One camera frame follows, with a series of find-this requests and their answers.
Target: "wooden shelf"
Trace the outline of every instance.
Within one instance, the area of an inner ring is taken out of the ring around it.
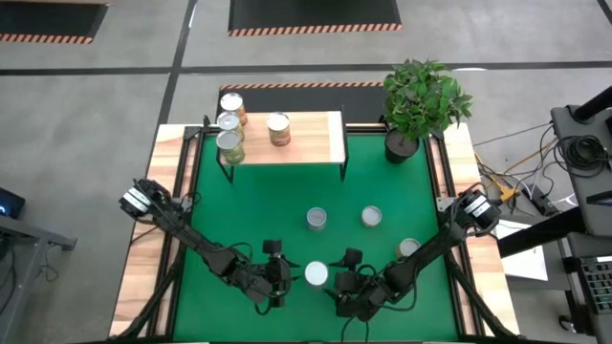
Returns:
[[[270,142],[269,113],[249,113],[243,142],[245,159],[239,165],[345,162],[342,112],[290,112],[291,142],[277,147]],[[223,156],[220,161],[228,165]]]

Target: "gray floor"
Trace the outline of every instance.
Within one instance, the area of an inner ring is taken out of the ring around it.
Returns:
[[[89,46],[0,43],[0,69],[170,67],[187,0],[112,0]],[[184,66],[612,60],[612,25],[596,0],[398,0],[399,32],[229,38],[229,1],[201,0]],[[170,123],[214,115],[225,84],[380,81],[386,73],[181,75]],[[474,96],[478,143],[550,120],[609,86],[612,70],[453,72]],[[132,223],[117,200],[144,173],[167,75],[0,76],[0,185],[28,199],[24,220],[78,237],[50,254],[60,277],[37,281],[16,343],[103,339],[110,326]],[[536,151],[544,128],[477,145],[496,170]],[[527,170],[529,161],[517,170]],[[571,194],[552,166],[557,200]],[[543,189],[550,187],[535,178]],[[533,212],[528,204],[521,208]],[[559,204],[562,209],[570,205]],[[566,333],[562,293],[512,290],[520,330],[532,339],[593,343]]]

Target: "potted plant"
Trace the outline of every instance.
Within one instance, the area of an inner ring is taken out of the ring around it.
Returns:
[[[440,75],[447,67],[437,61],[408,59],[393,66],[394,74],[384,79],[387,96],[384,119],[390,126],[384,140],[388,161],[401,163],[419,149],[419,141],[430,131],[443,132],[461,117],[471,116],[471,96],[457,81]]]

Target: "green table surface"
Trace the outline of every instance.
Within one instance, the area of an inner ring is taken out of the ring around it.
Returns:
[[[425,148],[403,164],[384,157],[384,136],[349,136],[345,182],[337,165],[236,166],[229,183],[215,161],[214,138],[206,138],[193,211],[193,227],[210,240],[253,246],[254,263],[265,263],[266,239],[282,239],[286,257],[301,265],[338,261],[348,247],[363,251],[363,262],[381,269],[395,259],[404,238],[424,243],[438,231],[427,174]],[[382,222],[363,227],[361,211],[375,205]],[[321,232],[308,228],[306,212],[327,211]],[[336,271],[330,268],[327,286]],[[410,304],[410,293],[397,307]],[[333,300],[302,278],[293,283],[285,307],[258,315],[240,290],[213,276],[192,251],[186,256],[174,339],[177,341],[339,341],[346,318],[336,317]],[[453,340],[457,338],[444,261],[438,259],[418,278],[412,312],[380,310],[369,322],[370,340]],[[346,340],[363,340],[365,325],[353,321]]]

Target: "can lid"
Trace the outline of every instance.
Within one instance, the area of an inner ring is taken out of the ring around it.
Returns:
[[[221,130],[234,130],[239,123],[240,118],[234,112],[224,112],[217,119],[217,124]]]
[[[321,226],[327,221],[327,213],[322,208],[314,207],[308,210],[306,220],[313,226]]]
[[[419,249],[420,246],[421,244],[419,244],[418,241],[412,238],[403,239],[400,243],[400,253],[404,257],[407,257],[410,254],[414,253],[417,249]]]
[[[240,135],[233,130],[221,132],[217,136],[217,147],[221,149],[232,149],[240,144]]]
[[[310,262],[308,266],[306,266],[304,276],[306,277],[306,281],[313,286],[321,286],[327,281],[327,267],[325,264],[318,261]]]
[[[242,106],[242,97],[237,93],[226,94],[221,97],[221,107],[227,111],[236,111]]]
[[[383,219],[383,214],[380,209],[369,205],[361,212],[361,218],[367,225],[375,226]]]
[[[287,129],[289,126],[289,118],[283,113],[271,113],[268,115],[268,128],[274,131]]]

